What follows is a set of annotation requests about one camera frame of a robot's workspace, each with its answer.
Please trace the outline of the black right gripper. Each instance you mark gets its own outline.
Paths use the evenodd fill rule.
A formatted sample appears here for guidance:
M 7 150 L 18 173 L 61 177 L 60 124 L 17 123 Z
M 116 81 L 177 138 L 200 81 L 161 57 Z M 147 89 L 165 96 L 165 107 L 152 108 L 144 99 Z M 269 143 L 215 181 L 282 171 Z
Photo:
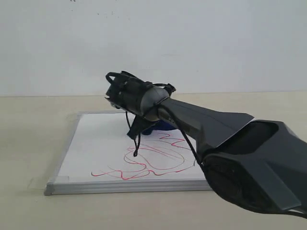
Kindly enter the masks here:
M 135 115 L 134 120 L 132 124 L 130 124 L 129 121 L 129 113 L 126 112 L 126 121 L 129 127 L 129 131 L 127 133 L 127 136 L 130 139 L 135 139 L 137 136 L 141 134 L 141 132 L 149 129 L 153 125 L 155 125 L 158 120 L 148 120 L 145 116 L 143 115 Z

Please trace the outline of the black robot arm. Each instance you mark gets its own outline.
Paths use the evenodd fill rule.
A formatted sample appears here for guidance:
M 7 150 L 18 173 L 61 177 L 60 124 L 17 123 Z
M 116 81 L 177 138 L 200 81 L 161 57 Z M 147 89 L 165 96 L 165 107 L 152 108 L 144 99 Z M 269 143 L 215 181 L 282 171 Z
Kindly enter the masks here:
M 190 145 L 211 189 L 225 201 L 261 214 L 307 216 L 307 144 L 284 122 L 219 112 L 171 98 L 171 84 L 142 81 L 126 72 L 106 74 L 106 99 L 134 114 L 128 136 L 160 120 Z

